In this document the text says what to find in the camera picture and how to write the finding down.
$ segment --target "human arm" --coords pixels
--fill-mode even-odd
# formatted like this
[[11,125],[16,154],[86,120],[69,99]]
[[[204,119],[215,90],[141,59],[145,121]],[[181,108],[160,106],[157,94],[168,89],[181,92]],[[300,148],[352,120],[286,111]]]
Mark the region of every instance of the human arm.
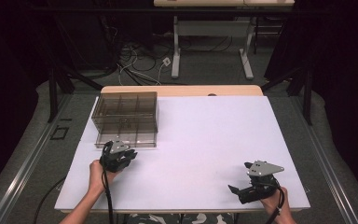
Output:
[[[294,224],[296,222],[292,217],[292,213],[290,212],[287,189],[284,187],[281,187],[281,189],[284,193],[284,204],[282,206],[282,210],[280,214],[275,217],[275,223]],[[272,213],[275,211],[279,201],[280,201],[280,192],[278,190],[275,190],[275,193],[272,196],[268,197],[267,199],[260,200],[260,202],[263,204],[264,208],[266,209],[269,215],[272,215]]]
[[[60,223],[83,223],[86,220],[92,206],[97,202],[100,195],[104,192],[104,186],[102,181],[103,167],[98,160],[93,161],[89,165],[89,188],[77,204],[74,210],[68,214]],[[113,179],[119,174],[106,172],[107,179],[112,182]]]

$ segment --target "white tabletop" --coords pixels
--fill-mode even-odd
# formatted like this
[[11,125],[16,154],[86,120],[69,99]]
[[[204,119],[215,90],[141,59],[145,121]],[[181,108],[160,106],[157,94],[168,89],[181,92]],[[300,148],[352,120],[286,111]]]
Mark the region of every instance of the white tabletop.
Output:
[[294,3],[295,0],[154,0],[156,7],[276,7]]
[[[275,174],[294,209],[310,204],[265,96],[159,97],[158,146],[138,155],[110,185],[117,213],[244,212],[227,185],[244,189],[246,161],[284,167]],[[89,164],[99,159],[97,130],[89,119],[55,209],[71,210],[87,191]],[[94,205],[106,210],[103,194]]]

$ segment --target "white desk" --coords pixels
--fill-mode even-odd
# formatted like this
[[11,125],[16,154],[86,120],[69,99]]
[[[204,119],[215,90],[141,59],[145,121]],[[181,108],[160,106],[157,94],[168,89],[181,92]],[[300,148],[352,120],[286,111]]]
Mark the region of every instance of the white desk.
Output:
[[[284,172],[277,173],[275,177],[289,189],[292,208],[309,208],[269,100],[257,94],[253,91],[253,96],[159,97],[158,146],[138,148],[136,159],[110,185],[115,212],[261,210],[260,202],[241,204],[227,186],[250,187],[250,178],[243,163],[256,160],[283,166]],[[72,210],[87,191],[89,164],[101,156],[101,150],[94,146],[96,138],[97,130],[89,119],[55,209]],[[106,209],[107,201],[103,194],[93,210]]]
[[[154,5],[156,7],[290,7],[294,2],[294,0],[154,0]],[[254,26],[250,21],[179,21],[174,16],[172,78],[179,77],[179,35],[230,35],[246,37],[244,48],[240,49],[240,56],[246,78],[253,79],[247,56],[253,32]]]

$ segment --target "transparent plastic box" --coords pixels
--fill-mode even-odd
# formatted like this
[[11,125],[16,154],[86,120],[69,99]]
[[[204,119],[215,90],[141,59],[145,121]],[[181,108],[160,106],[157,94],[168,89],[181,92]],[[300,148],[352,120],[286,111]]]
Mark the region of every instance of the transparent plastic box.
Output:
[[155,147],[158,100],[155,91],[100,95],[91,116],[98,130],[97,147],[117,137],[131,147]]

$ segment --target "black curtain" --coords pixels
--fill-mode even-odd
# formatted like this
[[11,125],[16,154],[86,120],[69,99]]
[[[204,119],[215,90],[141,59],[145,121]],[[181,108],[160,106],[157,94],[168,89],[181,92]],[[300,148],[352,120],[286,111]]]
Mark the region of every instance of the black curtain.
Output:
[[48,79],[26,34],[17,5],[0,1],[0,173],[32,118],[35,87]]
[[312,89],[324,98],[334,143],[358,180],[358,1],[296,0],[295,7],[327,9],[332,16],[290,18],[265,77],[313,67]]

